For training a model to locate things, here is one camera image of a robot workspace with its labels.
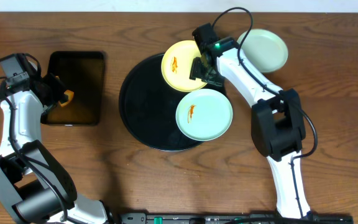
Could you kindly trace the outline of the light green plate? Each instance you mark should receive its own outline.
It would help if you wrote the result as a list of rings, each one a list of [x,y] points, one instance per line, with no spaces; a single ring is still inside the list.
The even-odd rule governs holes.
[[[206,88],[183,97],[175,113],[179,130],[196,141],[210,141],[222,136],[229,129],[232,117],[232,105],[227,97]]]
[[[288,47],[275,33],[265,29],[252,29],[241,45],[245,53],[244,65],[251,71],[272,73],[281,69],[288,60]]]

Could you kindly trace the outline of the yellow plate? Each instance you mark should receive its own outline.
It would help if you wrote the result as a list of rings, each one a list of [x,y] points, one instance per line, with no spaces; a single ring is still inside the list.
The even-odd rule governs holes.
[[[182,92],[191,92],[206,86],[200,79],[190,79],[191,66],[196,57],[201,57],[201,54],[194,40],[173,44],[164,53],[161,63],[162,75],[167,84]]]

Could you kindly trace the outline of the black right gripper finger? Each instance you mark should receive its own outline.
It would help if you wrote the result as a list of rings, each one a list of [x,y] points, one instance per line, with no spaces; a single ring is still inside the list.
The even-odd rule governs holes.
[[[195,57],[193,59],[190,70],[190,79],[196,80],[197,78],[203,78],[203,63],[200,57]]]
[[[224,85],[224,77],[222,77],[221,75],[206,75],[203,79],[203,82],[210,84],[210,85],[214,85],[214,86],[223,86]]]

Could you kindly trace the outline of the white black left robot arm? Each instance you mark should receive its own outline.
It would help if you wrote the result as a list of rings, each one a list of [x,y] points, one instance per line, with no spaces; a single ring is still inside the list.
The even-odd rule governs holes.
[[[41,117],[66,92],[52,74],[13,74],[1,83],[0,202],[15,223],[112,223],[104,203],[78,194],[42,144]]]

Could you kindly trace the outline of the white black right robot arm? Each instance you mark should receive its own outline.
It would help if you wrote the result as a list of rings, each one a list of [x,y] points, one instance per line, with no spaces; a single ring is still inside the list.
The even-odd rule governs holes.
[[[267,158],[277,192],[277,210],[283,218],[303,219],[311,209],[303,190],[300,171],[305,122],[300,97],[282,90],[265,78],[231,37],[194,40],[200,57],[193,61],[190,77],[218,85],[230,81],[251,107],[251,136],[256,149]]]

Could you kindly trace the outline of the black round tray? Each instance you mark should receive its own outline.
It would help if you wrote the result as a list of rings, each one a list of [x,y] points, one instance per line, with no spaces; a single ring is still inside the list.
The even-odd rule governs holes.
[[[163,54],[153,55],[138,63],[124,80],[119,94],[119,111],[127,130],[142,144],[161,151],[183,151],[199,146],[178,128],[175,113],[179,102],[191,92],[173,89],[164,80]],[[223,86],[207,84],[226,95]]]

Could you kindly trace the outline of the black rectangular water tray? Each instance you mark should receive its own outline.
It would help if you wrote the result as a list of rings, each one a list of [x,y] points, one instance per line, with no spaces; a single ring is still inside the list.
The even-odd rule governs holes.
[[[105,54],[101,51],[56,51],[51,54],[48,73],[57,76],[72,100],[57,105],[41,118],[43,124],[95,126],[99,123],[105,74]]]

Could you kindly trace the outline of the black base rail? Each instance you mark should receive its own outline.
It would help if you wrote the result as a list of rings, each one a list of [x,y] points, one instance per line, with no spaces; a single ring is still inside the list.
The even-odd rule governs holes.
[[[125,224],[354,224],[350,216],[308,214],[301,219],[283,218],[279,214],[262,213],[250,215],[164,215],[146,213],[125,213],[120,215]]]

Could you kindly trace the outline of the orange sponge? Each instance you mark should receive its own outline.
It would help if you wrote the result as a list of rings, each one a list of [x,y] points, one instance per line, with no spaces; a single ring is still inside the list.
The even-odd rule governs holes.
[[[60,107],[65,107],[66,105],[70,104],[74,98],[74,92],[69,90],[66,85],[61,81],[59,76],[55,76],[58,82],[58,104]]]

